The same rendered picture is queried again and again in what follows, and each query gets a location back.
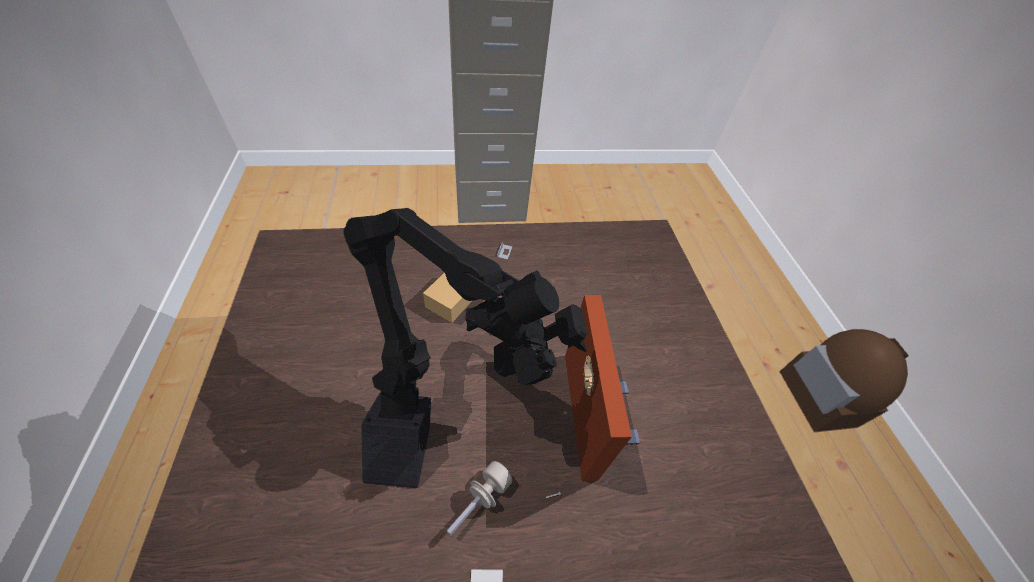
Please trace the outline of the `white flat rectangular plate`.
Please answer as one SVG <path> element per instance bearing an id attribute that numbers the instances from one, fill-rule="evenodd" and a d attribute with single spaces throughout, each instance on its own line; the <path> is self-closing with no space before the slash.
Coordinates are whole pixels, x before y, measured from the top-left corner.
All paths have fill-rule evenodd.
<path id="1" fill-rule="evenodd" d="M 503 582 L 503 570 L 472 570 L 472 582 Z"/>

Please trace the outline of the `white door knob with square spindle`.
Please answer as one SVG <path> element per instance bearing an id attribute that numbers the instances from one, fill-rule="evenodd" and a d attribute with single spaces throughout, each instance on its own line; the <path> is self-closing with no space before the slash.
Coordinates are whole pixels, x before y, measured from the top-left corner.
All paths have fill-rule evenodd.
<path id="1" fill-rule="evenodd" d="M 493 490 L 495 490 L 498 493 L 504 493 L 512 483 L 512 476 L 507 470 L 507 468 L 497 461 L 491 462 L 486 467 L 486 469 L 483 471 L 483 477 L 486 481 L 483 484 L 483 486 L 477 481 L 472 480 L 470 492 L 475 499 L 472 501 L 472 504 L 468 506 L 465 509 L 465 511 L 458 517 L 458 519 L 451 525 L 451 528 L 454 531 L 472 513 L 472 510 L 476 506 L 478 506 L 478 503 L 488 509 L 490 507 L 495 507 L 496 502 L 491 495 Z"/>

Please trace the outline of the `tan cardboard box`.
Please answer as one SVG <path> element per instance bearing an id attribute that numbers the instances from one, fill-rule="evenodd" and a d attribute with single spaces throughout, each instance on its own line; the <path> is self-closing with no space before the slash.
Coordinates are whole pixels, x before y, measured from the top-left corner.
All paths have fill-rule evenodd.
<path id="1" fill-rule="evenodd" d="M 423 293 L 425 307 L 453 323 L 472 303 L 448 283 L 445 273 Z"/>

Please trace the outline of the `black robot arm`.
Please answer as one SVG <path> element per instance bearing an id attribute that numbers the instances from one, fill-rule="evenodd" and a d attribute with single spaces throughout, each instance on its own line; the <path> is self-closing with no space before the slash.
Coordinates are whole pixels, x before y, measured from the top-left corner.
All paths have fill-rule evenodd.
<path id="1" fill-rule="evenodd" d="M 409 208 L 349 218 L 344 237 L 351 254 L 365 268 L 385 338 L 383 370 L 372 377 L 381 390 L 378 417 L 410 420 L 419 400 L 416 381 L 427 372 L 430 355 L 425 340 L 410 332 L 391 261 L 396 235 L 437 265 L 463 299 L 486 300 L 466 309 L 467 331 L 479 327 L 507 341 L 522 324 L 556 312 L 559 297 L 539 271 L 517 282 L 495 261 L 460 248 Z M 518 381 L 530 385 L 551 377 L 557 362 L 547 342 L 530 337 L 521 343 L 506 349 L 513 357 Z"/>

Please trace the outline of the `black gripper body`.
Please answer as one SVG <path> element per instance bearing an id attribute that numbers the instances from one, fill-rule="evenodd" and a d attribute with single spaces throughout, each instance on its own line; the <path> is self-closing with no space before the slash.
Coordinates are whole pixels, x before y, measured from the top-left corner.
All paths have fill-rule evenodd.
<path id="1" fill-rule="evenodd" d="M 494 369 L 496 373 L 503 377 L 515 373 L 513 357 L 510 353 L 506 353 L 506 349 L 523 345 L 521 341 L 525 339 L 531 337 L 547 342 L 555 337 L 559 337 L 562 344 L 573 345 L 587 336 L 583 311 L 577 305 L 572 304 L 557 312 L 555 320 L 546 327 L 543 327 L 542 319 L 526 325 L 522 324 L 513 338 L 507 341 L 501 340 L 501 343 L 494 347 Z"/>

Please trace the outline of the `orange-brown door slab with round hole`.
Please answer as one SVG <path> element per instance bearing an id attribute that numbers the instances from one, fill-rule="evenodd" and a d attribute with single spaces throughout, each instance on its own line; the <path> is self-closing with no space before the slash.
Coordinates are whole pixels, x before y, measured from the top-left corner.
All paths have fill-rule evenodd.
<path id="1" fill-rule="evenodd" d="M 572 346 L 565 359 L 581 478 L 594 481 L 632 435 L 601 295 L 584 295 L 581 309 L 587 351 Z"/>

